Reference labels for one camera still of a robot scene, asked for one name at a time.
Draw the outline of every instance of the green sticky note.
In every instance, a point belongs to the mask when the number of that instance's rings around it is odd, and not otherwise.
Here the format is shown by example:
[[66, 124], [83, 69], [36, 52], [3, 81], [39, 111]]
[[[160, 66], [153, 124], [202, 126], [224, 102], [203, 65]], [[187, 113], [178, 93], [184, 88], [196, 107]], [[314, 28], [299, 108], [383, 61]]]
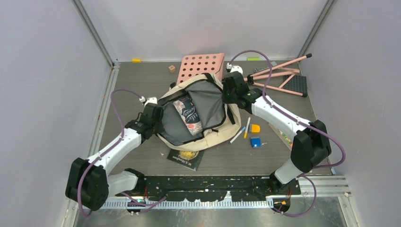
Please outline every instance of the green sticky note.
[[260, 61], [260, 58], [247, 58], [248, 61]]

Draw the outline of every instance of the black book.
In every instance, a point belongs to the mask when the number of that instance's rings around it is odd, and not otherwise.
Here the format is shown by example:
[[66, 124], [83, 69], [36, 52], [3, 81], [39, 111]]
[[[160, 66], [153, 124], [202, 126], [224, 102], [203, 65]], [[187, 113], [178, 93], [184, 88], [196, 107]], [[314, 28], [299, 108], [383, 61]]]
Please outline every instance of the black book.
[[196, 171], [199, 163], [201, 163], [200, 160], [202, 159], [203, 152], [204, 150], [191, 152], [171, 149], [167, 159]]

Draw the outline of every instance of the beige bag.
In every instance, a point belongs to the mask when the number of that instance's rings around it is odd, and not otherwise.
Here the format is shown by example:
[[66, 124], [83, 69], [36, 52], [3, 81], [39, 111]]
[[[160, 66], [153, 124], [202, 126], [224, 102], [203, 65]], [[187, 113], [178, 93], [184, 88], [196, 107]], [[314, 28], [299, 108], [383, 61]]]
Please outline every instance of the beige bag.
[[[191, 135], [173, 102], [190, 96], [203, 130]], [[175, 86], [157, 103], [164, 109], [164, 132], [158, 137], [176, 150], [200, 151], [229, 140], [241, 128], [237, 105], [224, 104], [223, 85], [214, 73], [197, 75]]]

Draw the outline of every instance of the wooden cube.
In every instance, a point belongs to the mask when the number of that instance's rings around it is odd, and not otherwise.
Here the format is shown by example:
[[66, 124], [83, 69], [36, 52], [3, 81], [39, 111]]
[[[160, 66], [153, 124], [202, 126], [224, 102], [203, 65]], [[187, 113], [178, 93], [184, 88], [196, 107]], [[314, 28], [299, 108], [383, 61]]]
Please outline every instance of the wooden cube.
[[175, 73], [175, 67], [174, 67], [174, 65], [170, 65], [170, 66], [168, 67], [168, 70], [170, 70], [171, 73]]

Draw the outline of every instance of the white marker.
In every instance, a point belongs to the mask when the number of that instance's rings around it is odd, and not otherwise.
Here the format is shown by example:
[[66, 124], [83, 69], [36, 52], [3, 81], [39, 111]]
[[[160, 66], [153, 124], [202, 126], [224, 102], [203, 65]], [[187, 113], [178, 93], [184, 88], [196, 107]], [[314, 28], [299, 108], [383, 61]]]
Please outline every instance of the white marker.
[[245, 128], [245, 134], [244, 134], [244, 139], [246, 139], [246, 136], [248, 135], [248, 129], [249, 129], [249, 123], [251, 122], [251, 117], [248, 117], [248, 121], [246, 122], [246, 128]]
[[230, 140], [228, 142], [228, 144], [232, 144], [234, 142], [234, 140], [236, 140], [238, 138], [239, 135], [241, 135], [241, 133], [245, 131], [245, 126], [234, 136], [234, 138], [232, 140]]

